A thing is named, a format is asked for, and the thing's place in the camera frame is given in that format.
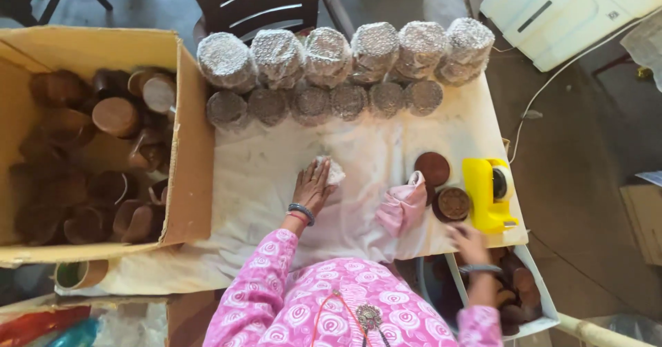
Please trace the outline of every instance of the tape roll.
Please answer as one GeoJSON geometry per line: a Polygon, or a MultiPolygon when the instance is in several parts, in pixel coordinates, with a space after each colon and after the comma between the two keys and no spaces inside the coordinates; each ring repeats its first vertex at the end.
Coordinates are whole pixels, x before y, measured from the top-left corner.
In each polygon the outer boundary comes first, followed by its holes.
{"type": "Polygon", "coordinates": [[[515,181],[512,179],[512,174],[510,173],[510,170],[506,166],[494,166],[492,167],[493,170],[498,171],[501,175],[503,175],[504,182],[506,183],[506,192],[503,194],[502,197],[500,198],[495,198],[496,201],[507,201],[509,200],[512,195],[515,193],[515,181]]]}

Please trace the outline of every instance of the bubble wrap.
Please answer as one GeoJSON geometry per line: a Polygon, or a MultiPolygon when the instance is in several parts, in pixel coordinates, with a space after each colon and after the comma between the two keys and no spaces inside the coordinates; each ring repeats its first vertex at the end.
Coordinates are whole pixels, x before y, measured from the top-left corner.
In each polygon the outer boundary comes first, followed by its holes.
{"type": "Polygon", "coordinates": [[[398,33],[400,55],[394,70],[411,80],[421,80],[434,72],[445,54],[448,39],[437,22],[412,21],[398,33]]]}
{"type": "Polygon", "coordinates": [[[219,129],[240,131],[250,122],[247,108],[244,99],[236,93],[219,91],[207,101],[207,120],[219,129]]]}
{"type": "Polygon", "coordinates": [[[329,177],[327,179],[327,185],[340,185],[340,182],[342,182],[345,179],[345,173],[342,171],[342,167],[335,162],[331,157],[329,156],[317,156],[315,157],[315,160],[317,160],[317,167],[315,168],[315,171],[319,170],[320,167],[322,167],[322,161],[324,161],[324,157],[327,157],[329,159],[329,177]]]}
{"type": "Polygon", "coordinates": [[[404,90],[404,97],[411,114],[423,117],[434,112],[442,103],[443,90],[435,81],[414,82],[404,90]]]}
{"type": "Polygon", "coordinates": [[[305,48],[306,79],[313,85],[335,88],[352,71],[350,44],[335,29],[322,27],[311,31],[305,48]]]}
{"type": "Polygon", "coordinates": [[[250,49],[260,72],[259,80],[269,89],[291,89],[303,77],[303,46],[291,31],[261,30],[250,49]]]}
{"type": "Polygon", "coordinates": [[[494,44],[494,33],[481,22],[469,17],[454,20],[446,35],[449,59],[461,64],[485,60],[494,44]]]}
{"type": "Polygon", "coordinates": [[[315,87],[298,87],[292,95],[292,117],[302,126],[312,127],[327,122],[330,114],[329,93],[315,87]]]}
{"type": "Polygon", "coordinates": [[[404,107],[404,93],[393,82],[373,85],[368,92],[370,112],[377,118],[390,119],[404,107]]]}
{"type": "Polygon", "coordinates": [[[258,72],[253,55],[233,34],[212,33],[200,41],[198,64],[214,86],[242,95],[256,85],[258,72]]]}
{"type": "Polygon", "coordinates": [[[393,25],[361,25],[352,37],[352,79],[356,83],[380,82],[398,60],[399,50],[398,32],[393,25]]]}
{"type": "Polygon", "coordinates": [[[343,121],[354,121],[368,106],[368,93],[361,86],[341,85],[331,90],[331,112],[343,121]]]}
{"type": "Polygon", "coordinates": [[[276,126],[285,120],[291,90],[255,89],[248,98],[248,113],[266,126],[276,126]]]}
{"type": "Polygon", "coordinates": [[[460,64],[452,60],[439,64],[434,75],[444,85],[460,87],[472,82],[487,68],[489,59],[475,63],[460,64]]]}

